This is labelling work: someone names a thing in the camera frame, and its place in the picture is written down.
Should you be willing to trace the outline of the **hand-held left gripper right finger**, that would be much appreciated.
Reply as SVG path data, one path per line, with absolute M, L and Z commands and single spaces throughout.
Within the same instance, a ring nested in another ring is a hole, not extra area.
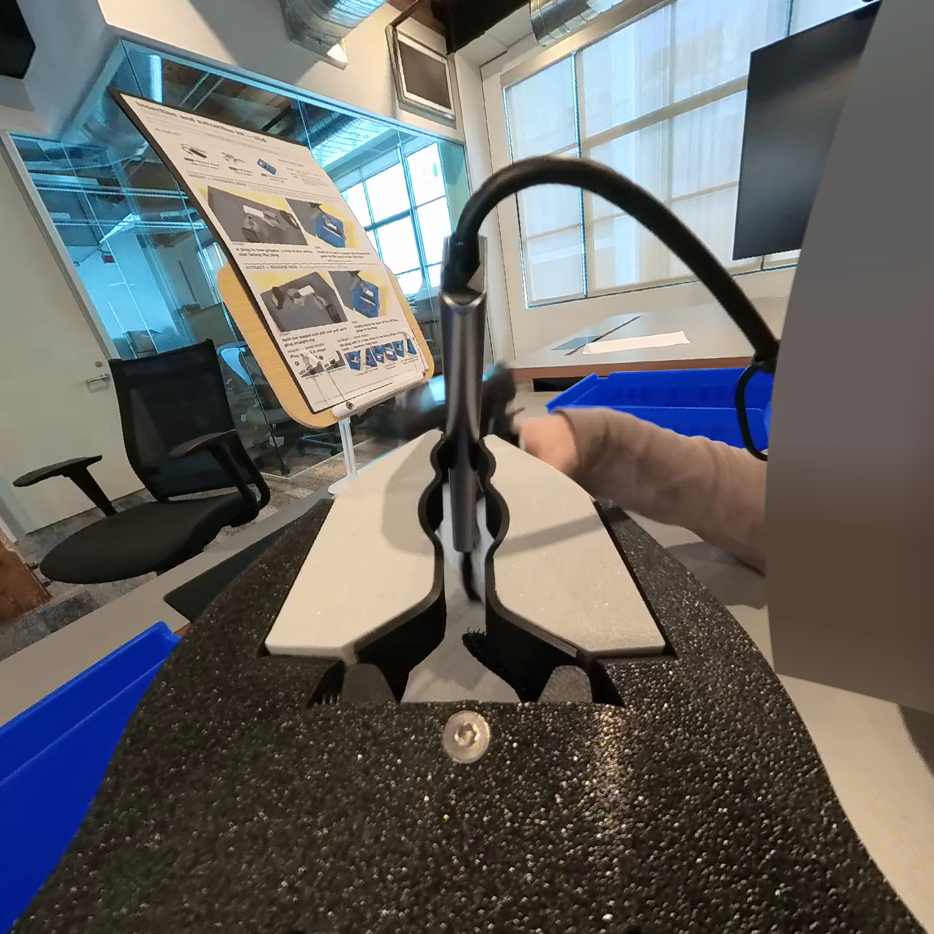
M 481 451 L 485 657 L 520 700 L 540 699 L 561 668 L 609 698 L 604 662 L 668 648 L 621 547 L 568 476 L 496 436 Z

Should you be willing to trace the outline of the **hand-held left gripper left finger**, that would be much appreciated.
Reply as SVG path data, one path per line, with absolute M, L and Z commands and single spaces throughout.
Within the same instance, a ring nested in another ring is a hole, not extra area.
M 270 656 L 369 665 L 403 698 L 446 632 L 442 443 L 427 431 L 336 495 L 265 638 Z

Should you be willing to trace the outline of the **person's right forearm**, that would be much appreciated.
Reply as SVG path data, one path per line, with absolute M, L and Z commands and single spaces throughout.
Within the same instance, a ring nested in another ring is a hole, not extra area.
M 765 573 L 765 461 L 604 407 L 524 418 L 518 434 L 522 450 L 593 498 L 683 527 Z

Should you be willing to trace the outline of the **white board stand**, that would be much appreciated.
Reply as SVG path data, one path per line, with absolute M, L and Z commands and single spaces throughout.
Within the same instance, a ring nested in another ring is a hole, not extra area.
M 353 442 L 351 419 L 349 417 L 342 418 L 338 422 L 338 428 L 340 430 L 340 437 L 342 442 L 345 473 L 342 479 L 337 480 L 333 484 L 329 485 L 329 493 L 332 496 L 336 496 L 345 490 L 358 475 L 358 465 Z

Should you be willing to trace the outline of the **black table mat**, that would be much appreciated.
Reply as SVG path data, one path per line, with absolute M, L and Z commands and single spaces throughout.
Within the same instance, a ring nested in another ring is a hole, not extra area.
M 294 584 L 332 503 L 331 496 L 314 500 L 296 519 L 168 591 L 162 601 L 193 623 L 229 588 L 237 595 L 246 594 L 249 602 L 283 597 Z

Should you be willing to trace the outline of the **wooden display board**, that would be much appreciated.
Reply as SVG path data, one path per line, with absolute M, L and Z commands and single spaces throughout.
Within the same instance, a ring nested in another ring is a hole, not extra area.
M 335 259 L 276 263 L 217 276 L 237 329 L 286 414 L 329 427 L 402 391 L 436 367 L 389 268 Z

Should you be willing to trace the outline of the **black office chair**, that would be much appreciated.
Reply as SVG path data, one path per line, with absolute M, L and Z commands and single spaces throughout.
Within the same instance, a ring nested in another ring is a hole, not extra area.
M 104 515 L 45 555 L 38 569 L 51 581 L 99 585 L 164 574 L 224 528 L 253 521 L 271 499 L 234 424 L 212 340 L 109 366 L 127 460 L 153 500 L 117 510 L 90 474 L 100 455 L 16 478 L 17 487 L 67 478 Z

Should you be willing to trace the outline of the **white paper sheet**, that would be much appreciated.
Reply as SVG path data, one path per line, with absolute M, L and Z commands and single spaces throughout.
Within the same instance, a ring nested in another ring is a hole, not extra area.
M 683 331 L 622 337 L 613 340 L 601 339 L 583 346 L 584 355 L 619 354 L 629 351 L 662 348 L 689 344 Z

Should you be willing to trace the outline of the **printed instruction sheet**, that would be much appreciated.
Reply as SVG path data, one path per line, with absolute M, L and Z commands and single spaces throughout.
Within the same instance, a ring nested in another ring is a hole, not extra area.
M 352 254 L 384 263 L 308 147 L 120 90 L 110 94 L 241 275 L 276 263 L 348 262 Z

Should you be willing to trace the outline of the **long conference table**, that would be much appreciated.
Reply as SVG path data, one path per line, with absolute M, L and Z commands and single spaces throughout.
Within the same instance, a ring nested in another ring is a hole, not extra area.
M 531 309 L 531 336 L 516 338 L 521 379 L 607 377 L 615 372 L 739 367 L 753 348 L 700 286 L 643 289 Z M 584 355 L 601 339 L 683 331 L 689 344 Z

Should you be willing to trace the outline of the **large paned window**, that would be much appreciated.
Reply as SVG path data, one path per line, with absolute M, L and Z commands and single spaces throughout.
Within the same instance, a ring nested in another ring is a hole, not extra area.
M 581 48 L 510 79 L 511 161 L 580 157 L 647 190 L 727 267 L 732 257 L 751 54 L 788 35 L 789 3 L 654 2 Z M 543 186 L 517 197 L 532 306 L 683 281 L 686 265 L 592 193 Z

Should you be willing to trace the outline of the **white door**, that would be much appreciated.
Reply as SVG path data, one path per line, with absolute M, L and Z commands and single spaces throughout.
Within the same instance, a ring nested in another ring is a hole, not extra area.
M 2 132 L 2 521 L 14 538 L 91 506 L 63 478 L 13 484 L 37 468 L 100 455 L 90 471 L 112 500 L 142 488 L 125 454 L 113 356 L 51 216 Z

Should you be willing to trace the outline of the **wall air vent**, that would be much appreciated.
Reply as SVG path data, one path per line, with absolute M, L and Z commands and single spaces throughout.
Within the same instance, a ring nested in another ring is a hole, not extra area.
M 448 60 L 405 34 L 387 27 L 392 75 L 399 106 L 439 123 L 453 125 L 456 110 Z

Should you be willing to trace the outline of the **silver ceiling duct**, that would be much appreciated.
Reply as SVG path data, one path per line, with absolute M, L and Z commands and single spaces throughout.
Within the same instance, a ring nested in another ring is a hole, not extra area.
M 670 1 L 530 1 L 531 31 L 536 43 L 549 49 L 582 35 L 584 41 L 670 5 Z

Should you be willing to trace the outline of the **black wall monitor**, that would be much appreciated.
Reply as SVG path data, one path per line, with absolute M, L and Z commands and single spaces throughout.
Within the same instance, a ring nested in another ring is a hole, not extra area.
M 801 249 L 880 6 L 859 2 L 751 54 L 734 260 Z

